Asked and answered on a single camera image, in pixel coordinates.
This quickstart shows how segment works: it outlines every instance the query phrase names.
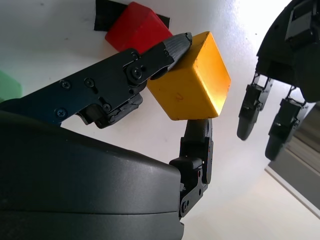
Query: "robotic hand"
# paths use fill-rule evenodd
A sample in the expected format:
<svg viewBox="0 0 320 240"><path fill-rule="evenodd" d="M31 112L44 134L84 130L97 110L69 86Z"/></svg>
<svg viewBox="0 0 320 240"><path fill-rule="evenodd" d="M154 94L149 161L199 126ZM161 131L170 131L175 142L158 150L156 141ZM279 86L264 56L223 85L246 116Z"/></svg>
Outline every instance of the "robotic hand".
<svg viewBox="0 0 320 240"><path fill-rule="evenodd" d="M180 240L211 180L212 120L189 120L170 164L61 128L99 128L137 109L188 51L190 33L142 55L128 49L0 104L1 240Z"/></svg>
<svg viewBox="0 0 320 240"><path fill-rule="evenodd" d="M265 156L274 161L290 141L307 112L306 102L320 101L320 1L293 0L268 30L257 53L258 63L253 82L247 86L239 114L237 136L246 140L264 109L273 81L292 85L281 101L269 132ZM260 75L267 77L259 86ZM290 97L300 88L305 102Z"/></svg>

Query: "black robotic finger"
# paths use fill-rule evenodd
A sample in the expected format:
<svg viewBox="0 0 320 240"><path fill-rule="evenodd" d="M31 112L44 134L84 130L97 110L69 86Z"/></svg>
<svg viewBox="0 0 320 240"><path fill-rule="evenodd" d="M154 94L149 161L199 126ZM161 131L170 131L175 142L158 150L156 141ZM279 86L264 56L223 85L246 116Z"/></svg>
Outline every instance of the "black robotic finger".
<svg viewBox="0 0 320 240"><path fill-rule="evenodd" d="M268 78L264 87L262 87L258 85L259 78L260 74L256 73L252 83L246 87L246 93L240 109L236 134L243 141L249 137L257 122L259 112L264 109L274 81Z"/></svg>

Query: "white surface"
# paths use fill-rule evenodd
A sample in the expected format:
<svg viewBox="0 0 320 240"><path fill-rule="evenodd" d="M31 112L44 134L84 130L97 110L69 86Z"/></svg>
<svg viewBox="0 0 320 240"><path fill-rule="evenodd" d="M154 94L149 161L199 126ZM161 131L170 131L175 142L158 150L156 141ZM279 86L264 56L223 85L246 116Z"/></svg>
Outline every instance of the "white surface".
<svg viewBox="0 0 320 240"><path fill-rule="evenodd" d="M183 240L320 239L320 220L266 172L224 206L190 214Z"/></svg>
<svg viewBox="0 0 320 240"><path fill-rule="evenodd" d="M230 74L228 98L221 116L213 121L212 183L193 212L213 210L244 193L269 162L264 156L269 126L289 86L274 84L246 142L236 135L238 114L261 41L289 0L137 2L171 17L173 34L212 31ZM105 33L93 31L94 19L94 0L1 0L0 69L21 82L26 95L115 54L104 40ZM179 154L186 122L171 121L147 89L142 96L140 108L114 126L100 130L74 116L63 127L168 163ZM186 225L186 233L198 231Z"/></svg>

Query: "black tape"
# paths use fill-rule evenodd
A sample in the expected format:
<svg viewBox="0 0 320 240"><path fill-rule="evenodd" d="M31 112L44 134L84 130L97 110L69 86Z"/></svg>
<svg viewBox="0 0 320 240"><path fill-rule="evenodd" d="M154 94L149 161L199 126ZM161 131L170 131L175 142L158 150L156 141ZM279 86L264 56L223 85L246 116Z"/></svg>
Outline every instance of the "black tape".
<svg viewBox="0 0 320 240"><path fill-rule="evenodd" d="M95 0L94 30L108 32L126 7L127 5L120 2ZM169 28L170 18L159 14L157 14L157 16L161 19L164 25Z"/></svg>

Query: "white table surface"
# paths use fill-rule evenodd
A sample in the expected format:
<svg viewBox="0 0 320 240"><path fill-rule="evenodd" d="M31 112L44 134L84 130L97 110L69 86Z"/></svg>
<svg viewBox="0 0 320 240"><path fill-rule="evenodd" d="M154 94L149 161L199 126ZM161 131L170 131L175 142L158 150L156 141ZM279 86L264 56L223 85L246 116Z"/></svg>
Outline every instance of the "white table surface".
<svg viewBox="0 0 320 240"><path fill-rule="evenodd" d="M222 114L213 120L212 181L187 219L244 193L269 163L264 156L268 132L290 86L274 84L247 141L237 137L238 114L259 46L289 0L137 2L170 17L173 34L211 31L232 81ZM1 0L0 69L27 95L115 54L105 33L93 31L94 21L94 0ZM168 163L178 157L186 121L171 121L148 89L142 96L139 109L111 127L86 126L77 116L62 126Z"/></svg>

